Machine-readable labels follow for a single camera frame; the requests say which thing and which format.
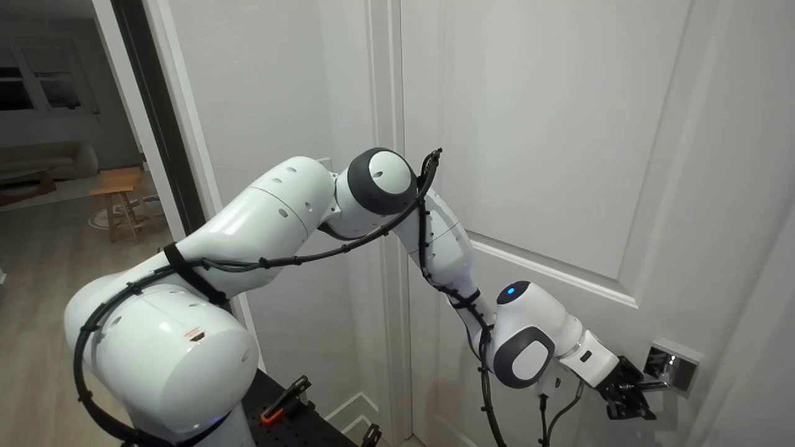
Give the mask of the white panelled door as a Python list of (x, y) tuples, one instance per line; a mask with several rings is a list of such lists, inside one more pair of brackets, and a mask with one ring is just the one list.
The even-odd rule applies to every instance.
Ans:
[(401, 0), (405, 147), (492, 309), (539, 284), (613, 353), (696, 363), (656, 421), (587, 390), (554, 447), (691, 447), (795, 233), (795, 0)]

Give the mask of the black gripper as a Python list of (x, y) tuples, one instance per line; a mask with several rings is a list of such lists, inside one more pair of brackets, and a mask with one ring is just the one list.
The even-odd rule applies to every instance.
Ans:
[(607, 376), (594, 388), (606, 401), (607, 417), (610, 420), (630, 420), (641, 418), (647, 421), (658, 419), (650, 409), (647, 399), (629, 399), (622, 387), (641, 387), (645, 375), (636, 365), (622, 354)]

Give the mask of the dark wooden coffee table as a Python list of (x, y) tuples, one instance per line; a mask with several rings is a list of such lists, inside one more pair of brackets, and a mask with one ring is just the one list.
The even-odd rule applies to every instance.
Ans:
[(46, 171), (37, 171), (12, 180), (0, 180), (0, 207), (28, 201), (56, 190), (56, 181)]

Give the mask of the round patterned rug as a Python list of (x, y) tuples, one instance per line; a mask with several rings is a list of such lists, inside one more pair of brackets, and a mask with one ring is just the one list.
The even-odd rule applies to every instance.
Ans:
[[(153, 224), (155, 226), (166, 224), (165, 212), (163, 211), (159, 195), (151, 194), (143, 196), (141, 199), (129, 200), (132, 210), (127, 212), (121, 198), (116, 196), (112, 204), (114, 204), (112, 217), (114, 229), (116, 230), (130, 226), (127, 221), (127, 214), (130, 215), (134, 224)], [(107, 209), (101, 209), (94, 213), (88, 219), (88, 227), (100, 231), (108, 231), (110, 224)]]

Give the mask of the chrome door lever handle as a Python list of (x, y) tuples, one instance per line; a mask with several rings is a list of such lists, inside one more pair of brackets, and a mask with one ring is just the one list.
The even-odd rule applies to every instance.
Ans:
[(656, 338), (643, 365), (642, 392), (671, 391), (683, 398), (692, 393), (703, 354), (665, 338)]

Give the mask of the black clamp with orange tip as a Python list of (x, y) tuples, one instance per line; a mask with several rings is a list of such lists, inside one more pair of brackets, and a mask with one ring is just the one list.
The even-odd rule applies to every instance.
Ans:
[(276, 425), (307, 409), (313, 409), (309, 396), (307, 396), (307, 389), (311, 385), (309, 377), (306, 374), (302, 374), (289, 387), (285, 388), (271, 405), (268, 405), (262, 411), (259, 422), (262, 425)]

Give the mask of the window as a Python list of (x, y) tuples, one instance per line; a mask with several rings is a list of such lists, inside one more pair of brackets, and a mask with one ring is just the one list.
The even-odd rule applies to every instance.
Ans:
[(69, 39), (0, 38), (0, 114), (100, 114)]

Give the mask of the beige sofa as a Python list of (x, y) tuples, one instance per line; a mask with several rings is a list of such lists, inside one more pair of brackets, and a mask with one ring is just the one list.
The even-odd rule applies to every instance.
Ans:
[(87, 142), (60, 142), (0, 148), (0, 186), (37, 180), (77, 180), (97, 175), (96, 151)]

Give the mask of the wooden stool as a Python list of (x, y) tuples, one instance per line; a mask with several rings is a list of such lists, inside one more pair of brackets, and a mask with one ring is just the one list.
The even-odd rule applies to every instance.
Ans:
[(143, 180), (141, 167), (100, 171), (99, 187), (90, 190), (90, 196), (100, 198), (107, 214), (107, 231), (111, 243), (117, 240), (117, 231), (125, 227), (134, 243), (139, 243), (139, 233), (144, 220), (137, 218), (130, 197), (137, 192)]

